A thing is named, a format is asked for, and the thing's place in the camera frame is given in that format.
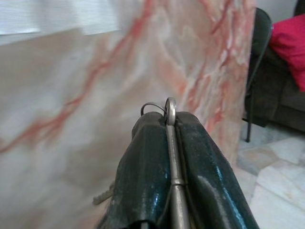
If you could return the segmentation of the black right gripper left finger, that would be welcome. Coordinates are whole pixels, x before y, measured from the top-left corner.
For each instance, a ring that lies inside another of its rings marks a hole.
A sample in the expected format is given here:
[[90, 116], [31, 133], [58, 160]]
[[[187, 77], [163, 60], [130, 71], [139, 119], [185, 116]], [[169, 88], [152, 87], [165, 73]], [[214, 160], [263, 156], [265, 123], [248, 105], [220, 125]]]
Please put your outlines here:
[[146, 113], [119, 161], [113, 195], [99, 229], [173, 229], [171, 169], [164, 117]]

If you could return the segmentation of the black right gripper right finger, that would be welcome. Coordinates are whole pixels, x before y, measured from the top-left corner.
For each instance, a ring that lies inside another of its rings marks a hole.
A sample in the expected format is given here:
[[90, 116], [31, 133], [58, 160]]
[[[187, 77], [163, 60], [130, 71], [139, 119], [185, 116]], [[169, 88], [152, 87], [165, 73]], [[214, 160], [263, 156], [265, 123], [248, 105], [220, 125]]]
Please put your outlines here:
[[176, 115], [186, 197], [197, 229], [257, 229], [233, 169], [199, 119]]

